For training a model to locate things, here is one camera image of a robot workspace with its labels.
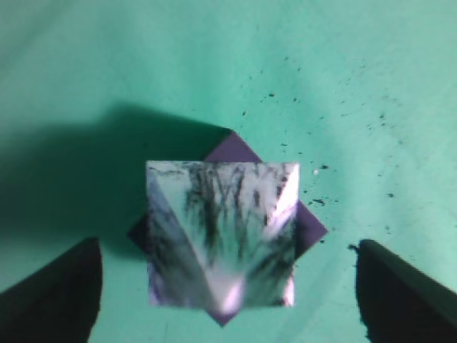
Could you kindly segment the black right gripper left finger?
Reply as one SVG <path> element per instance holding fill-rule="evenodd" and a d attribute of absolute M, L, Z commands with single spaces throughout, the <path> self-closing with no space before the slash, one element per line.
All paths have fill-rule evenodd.
<path fill-rule="evenodd" d="M 88 342 L 102 288 L 99 240 L 86 238 L 1 292 L 1 341 Z"/>

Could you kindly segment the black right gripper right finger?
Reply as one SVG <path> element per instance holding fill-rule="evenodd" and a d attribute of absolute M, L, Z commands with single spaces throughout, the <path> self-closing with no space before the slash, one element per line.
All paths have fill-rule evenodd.
<path fill-rule="evenodd" d="M 456 292 L 372 239 L 356 253 L 355 297 L 370 342 L 455 342 Z"/>

